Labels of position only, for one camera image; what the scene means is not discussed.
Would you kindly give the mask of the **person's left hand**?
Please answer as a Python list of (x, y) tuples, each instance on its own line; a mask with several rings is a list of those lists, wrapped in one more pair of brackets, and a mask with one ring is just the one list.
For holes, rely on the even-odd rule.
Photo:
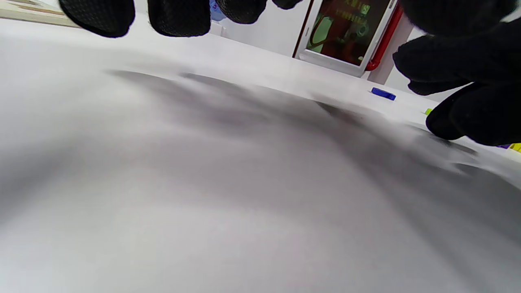
[[(219, 0), (227, 18), (253, 24), (265, 0)], [(517, 0), (401, 0), (409, 21), (430, 35), (461, 37), (487, 31), (519, 6)], [(125, 36), (135, 19), (132, 0), (61, 0), (61, 10), (81, 28), (107, 38)], [(207, 0), (149, 0), (151, 27), (168, 37), (197, 37), (210, 31)]]

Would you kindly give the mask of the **person's right hand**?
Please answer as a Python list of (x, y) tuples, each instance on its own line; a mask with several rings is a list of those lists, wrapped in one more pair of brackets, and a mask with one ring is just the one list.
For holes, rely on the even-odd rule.
[(412, 39), (393, 61), (415, 94), (458, 89), (428, 115), (431, 133), (499, 146), (521, 140), (520, 53), (520, 19), (515, 19), (469, 37)]

